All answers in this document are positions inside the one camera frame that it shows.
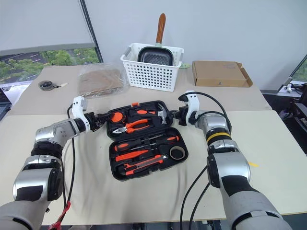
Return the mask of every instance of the screwdriver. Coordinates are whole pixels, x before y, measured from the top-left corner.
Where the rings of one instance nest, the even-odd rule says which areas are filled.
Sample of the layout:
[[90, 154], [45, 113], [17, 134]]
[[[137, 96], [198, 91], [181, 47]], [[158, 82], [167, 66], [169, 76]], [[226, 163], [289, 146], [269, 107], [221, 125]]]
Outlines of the screwdriver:
[[138, 156], [140, 156], [143, 153], [146, 153], [148, 151], [149, 150], [140, 150], [140, 151], [134, 151], [134, 152], [126, 153], [124, 155], [117, 156], [115, 158], [115, 161], [118, 162], [118, 161], [122, 161], [122, 160], [127, 160], [127, 159], [131, 159], [131, 158], [135, 158], [135, 157], [138, 157]]
[[142, 144], [143, 141], [146, 141], [146, 140], [151, 140], [151, 139], [155, 139], [155, 138], [159, 138], [163, 136], [163, 134], [160, 134], [160, 135], [157, 135], [157, 136], [154, 136], [152, 138], [147, 138], [147, 139], [144, 139], [144, 140], [141, 140], [141, 139], [136, 139], [136, 140], [132, 140], [132, 141], [127, 141], [127, 142], [123, 142], [123, 143], [120, 143], [118, 145], [116, 145], [114, 147], [114, 150], [116, 152], [121, 152], [121, 151], [125, 151], [125, 150], [128, 150], [134, 146], [137, 146], [137, 145], [140, 145]]
[[167, 145], [167, 144], [172, 144], [177, 141], [179, 141], [178, 136], [171, 136], [171, 137], [163, 138], [161, 140], [156, 140], [156, 142], [153, 144], [138, 146], [138, 147], [132, 148], [131, 150], [137, 150], [137, 149], [152, 146], [152, 145]]

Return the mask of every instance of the red cable tie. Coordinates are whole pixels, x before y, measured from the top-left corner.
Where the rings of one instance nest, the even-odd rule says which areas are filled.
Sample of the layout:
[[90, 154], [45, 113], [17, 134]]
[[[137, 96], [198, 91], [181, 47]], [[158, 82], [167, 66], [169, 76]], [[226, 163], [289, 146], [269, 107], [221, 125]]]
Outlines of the red cable tie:
[[62, 216], [65, 215], [65, 213], [68, 211], [68, 209], [71, 207], [71, 203], [70, 201], [67, 201], [66, 207], [64, 208], [62, 214], [60, 215], [60, 217], [58, 218], [57, 222], [55, 222], [54, 224], [51, 224], [48, 228], [48, 230], [61, 230], [61, 223], [63, 220], [61, 220]]

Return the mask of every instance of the yellow tape mark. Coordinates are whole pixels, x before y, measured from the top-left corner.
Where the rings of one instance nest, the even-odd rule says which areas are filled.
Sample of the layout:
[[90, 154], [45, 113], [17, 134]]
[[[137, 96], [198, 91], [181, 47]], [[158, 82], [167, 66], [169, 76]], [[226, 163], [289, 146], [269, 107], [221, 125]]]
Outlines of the yellow tape mark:
[[211, 140], [212, 138], [214, 138], [214, 137], [217, 137], [217, 136], [229, 136], [229, 137], [231, 137], [228, 133], [214, 133], [214, 134], [212, 134], [210, 137], [208, 137], [208, 139], [207, 139], [207, 142], [209, 142], [209, 140]]
[[248, 162], [249, 163], [249, 165], [251, 165], [251, 166], [254, 166], [254, 167], [259, 167], [259, 165], [257, 165], [257, 164], [255, 164], [255, 163], [253, 163], [253, 162]]

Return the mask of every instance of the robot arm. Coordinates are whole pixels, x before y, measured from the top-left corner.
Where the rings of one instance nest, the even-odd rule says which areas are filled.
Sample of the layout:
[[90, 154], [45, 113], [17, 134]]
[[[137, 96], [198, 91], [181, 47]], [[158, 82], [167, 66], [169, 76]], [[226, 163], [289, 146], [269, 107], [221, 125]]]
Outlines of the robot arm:
[[81, 132], [95, 131], [112, 114], [83, 114], [86, 101], [74, 99], [74, 119], [67, 119], [37, 130], [31, 156], [13, 185], [13, 202], [0, 207], [0, 229], [37, 230], [51, 201], [63, 192], [62, 150], [66, 142]]
[[225, 117], [215, 113], [201, 115], [205, 111], [198, 110], [199, 101], [192, 92], [180, 99], [186, 106], [179, 108], [175, 118], [179, 119], [180, 125], [190, 123], [203, 130], [208, 144], [209, 182], [221, 191], [230, 228], [290, 230], [267, 197], [250, 186], [249, 164], [232, 140]]

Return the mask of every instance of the non-stick pan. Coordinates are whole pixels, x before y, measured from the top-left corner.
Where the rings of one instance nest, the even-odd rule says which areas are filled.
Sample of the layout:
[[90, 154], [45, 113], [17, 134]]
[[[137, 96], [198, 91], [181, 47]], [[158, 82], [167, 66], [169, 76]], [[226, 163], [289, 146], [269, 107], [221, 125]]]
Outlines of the non-stick pan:
[[172, 66], [173, 65], [173, 54], [170, 50], [162, 48], [162, 38], [163, 32], [165, 27], [165, 14], [162, 13], [159, 18], [158, 24], [158, 32], [157, 32], [157, 39], [155, 41], [155, 46], [147, 46], [140, 50], [138, 61], [139, 62], [146, 62], [158, 65], [166, 65]]

